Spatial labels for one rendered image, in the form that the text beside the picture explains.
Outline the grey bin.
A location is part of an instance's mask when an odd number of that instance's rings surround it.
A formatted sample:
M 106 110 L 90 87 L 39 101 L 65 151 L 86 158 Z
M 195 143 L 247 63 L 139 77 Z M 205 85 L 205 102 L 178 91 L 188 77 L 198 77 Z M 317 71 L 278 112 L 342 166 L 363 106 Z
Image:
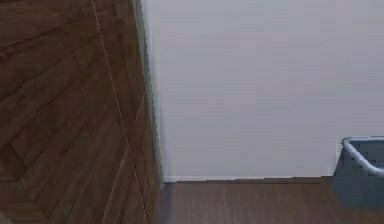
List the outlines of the grey bin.
M 384 136 L 346 137 L 331 189 L 346 207 L 384 209 Z

